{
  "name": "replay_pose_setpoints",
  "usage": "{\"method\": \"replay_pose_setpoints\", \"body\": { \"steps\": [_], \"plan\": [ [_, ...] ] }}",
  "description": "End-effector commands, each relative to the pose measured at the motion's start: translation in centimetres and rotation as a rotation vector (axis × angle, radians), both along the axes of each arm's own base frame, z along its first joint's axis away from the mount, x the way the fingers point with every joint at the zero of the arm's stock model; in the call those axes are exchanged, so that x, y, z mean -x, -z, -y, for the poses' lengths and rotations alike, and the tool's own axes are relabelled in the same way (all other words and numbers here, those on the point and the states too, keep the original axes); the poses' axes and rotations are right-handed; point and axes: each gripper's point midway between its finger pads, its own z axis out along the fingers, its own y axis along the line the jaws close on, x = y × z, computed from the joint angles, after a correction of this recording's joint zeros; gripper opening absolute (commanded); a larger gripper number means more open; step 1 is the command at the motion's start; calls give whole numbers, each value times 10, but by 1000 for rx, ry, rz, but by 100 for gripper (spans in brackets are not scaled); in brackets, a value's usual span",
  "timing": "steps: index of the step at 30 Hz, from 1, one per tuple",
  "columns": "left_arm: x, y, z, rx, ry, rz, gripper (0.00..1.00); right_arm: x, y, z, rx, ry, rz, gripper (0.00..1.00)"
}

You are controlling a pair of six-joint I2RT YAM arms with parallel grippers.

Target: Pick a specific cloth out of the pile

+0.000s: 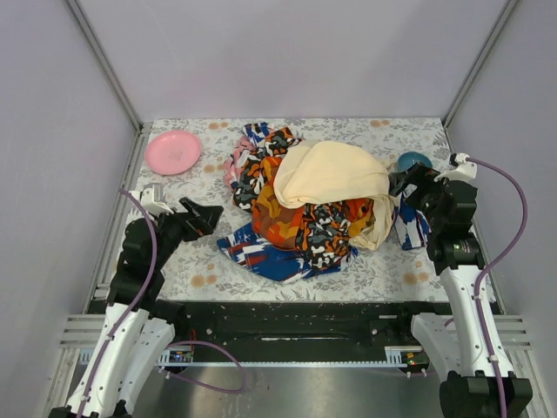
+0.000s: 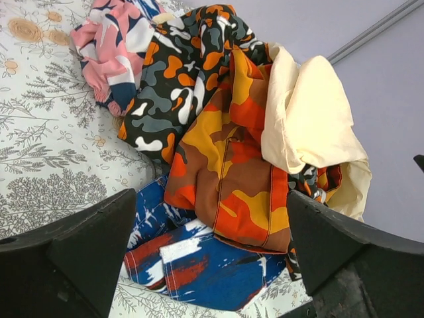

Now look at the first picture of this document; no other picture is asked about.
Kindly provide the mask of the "blue white red patterned cloth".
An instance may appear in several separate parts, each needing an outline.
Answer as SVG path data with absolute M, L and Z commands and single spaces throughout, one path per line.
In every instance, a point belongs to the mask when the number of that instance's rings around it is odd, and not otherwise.
M 399 242 L 405 250 L 425 246 L 431 232 L 425 216 L 412 209 L 405 202 L 404 196 L 395 199 L 393 226 L 390 231 L 397 233 Z M 354 262 L 359 250 L 366 249 L 353 246 L 349 239 L 349 244 L 355 249 L 355 252 L 348 260 L 343 261 L 339 267 L 312 273 L 302 267 L 301 261 L 291 260 L 288 254 L 272 250 L 263 239 L 258 239 L 250 226 L 251 221 L 241 226 L 232 235 L 219 239 L 218 249 L 237 265 L 276 282 L 304 280 L 319 274 L 343 271 Z

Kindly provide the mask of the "orange brown camouflage cloth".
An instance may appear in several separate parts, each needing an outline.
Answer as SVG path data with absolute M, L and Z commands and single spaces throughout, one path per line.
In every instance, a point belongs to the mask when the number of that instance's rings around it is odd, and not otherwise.
M 266 157 L 260 164 L 264 185 L 252 206 L 254 232 L 281 250 L 297 250 L 308 258 L 346 255 L 349 239 L 375 220 L 373 201 L 360 198 L 294 209 L 282 206 L 273 188 L 281 162 L 279 157 Z

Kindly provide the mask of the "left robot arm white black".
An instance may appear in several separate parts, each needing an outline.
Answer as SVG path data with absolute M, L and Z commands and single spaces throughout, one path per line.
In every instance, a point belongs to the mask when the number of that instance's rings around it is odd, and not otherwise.
M 213 234 L 224 211 L 182 198 L 178 212 L 148 190 L 121 193 L 142 216 L 124 230 L 104 323 L 84 375 L 51 417 L 132 416 L 157 359 L 188 328 L 184 309 L 158 297 L 162 269 L 181 243 Z

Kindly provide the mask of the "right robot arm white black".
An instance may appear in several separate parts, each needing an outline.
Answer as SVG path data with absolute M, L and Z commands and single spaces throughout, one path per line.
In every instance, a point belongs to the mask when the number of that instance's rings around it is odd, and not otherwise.
M 405 201 L 431 228 L 428 258 L 453 315 L 450 330 L 435 313 L 415 314 L 411 331 L 440 378 L 445 417 L 519 417 L 534 392 L 507 357 L 487 295 L 484 279 L 491 267 L 472 231 L 477 189 L 470 182 L 476 168 L 468 159 L 447 172 L 416 163 L 389 176 L 393 197 L 414 188 Z

